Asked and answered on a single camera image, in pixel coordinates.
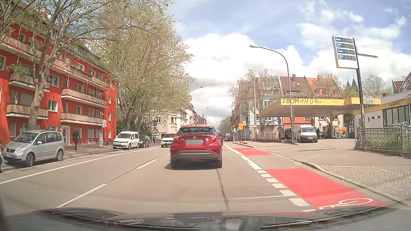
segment white car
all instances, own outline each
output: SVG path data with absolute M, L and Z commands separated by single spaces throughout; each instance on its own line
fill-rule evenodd
M 297 141 L 299 142 L 313 141 L 314 143 L 317 143 L 318 136 L 315 131 L 315 128 L 311 125 L 298 126 Z
M 120 132 L 113 140 L 113 148 L 138 148 L 140 144 L 140 136 L 137 132 Z
M 164 148 L 166 146 L 170 146 L 171 143 L 174 141 L 175 134 L 163 134 L 161 138 L 161 147 Z

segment person walking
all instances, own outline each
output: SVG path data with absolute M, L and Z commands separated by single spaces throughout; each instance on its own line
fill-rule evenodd
M 77 144 L 79 143 L 80 132 L 77 129 L 75 129 L 72 136 L 73 136 L 73 141 L 74 141 L 74 150 L 77 150 Z

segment cobblestone pavement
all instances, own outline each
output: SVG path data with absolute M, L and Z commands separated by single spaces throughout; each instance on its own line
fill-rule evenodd
M 324 169 L 411 201 L 411 166 L 330 166 Z

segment white pickup van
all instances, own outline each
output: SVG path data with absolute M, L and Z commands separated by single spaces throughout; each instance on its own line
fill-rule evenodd
M 315 128 L 311 125 L 298 126 L 297 141 L 299 142 L 314 141 L 314 143 L 317 143 L 318 136 L 315 131 Z

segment red toyota suv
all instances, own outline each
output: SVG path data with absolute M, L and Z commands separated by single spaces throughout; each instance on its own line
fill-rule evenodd
M 214 162 L 217 168 L 221 168 L 222 147 L 213 126 L 181 126 L 170 146 L 171 167 L 177 168 L 181 162 Z

